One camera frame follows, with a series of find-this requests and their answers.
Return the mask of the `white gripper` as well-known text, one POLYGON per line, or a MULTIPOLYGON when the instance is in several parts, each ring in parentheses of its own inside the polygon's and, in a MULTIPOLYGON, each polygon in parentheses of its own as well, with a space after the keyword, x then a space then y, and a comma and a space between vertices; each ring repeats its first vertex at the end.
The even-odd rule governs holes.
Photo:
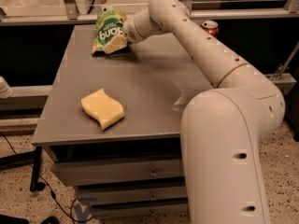
POLYGON ((103 51, 105 54, 111 54, 127 46, 127 40, 131 43, 138 43, 156 33, 156 24, 150 17, 150 12, 146 8, 129 17, 122 27, 123 35, 115 35, 108 41, 103 51))

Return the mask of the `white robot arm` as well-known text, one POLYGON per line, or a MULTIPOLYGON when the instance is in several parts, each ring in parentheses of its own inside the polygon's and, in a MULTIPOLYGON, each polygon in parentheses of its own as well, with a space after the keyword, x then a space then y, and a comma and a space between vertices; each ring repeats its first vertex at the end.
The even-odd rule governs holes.
POLYGON ((123 31, 132 43, 172 33, 212 85, 189 101, 180 124, 192 224, 271 224, 259 144, 284 118, 279 88, 194 23, 179 0, 149 0, 123 31))

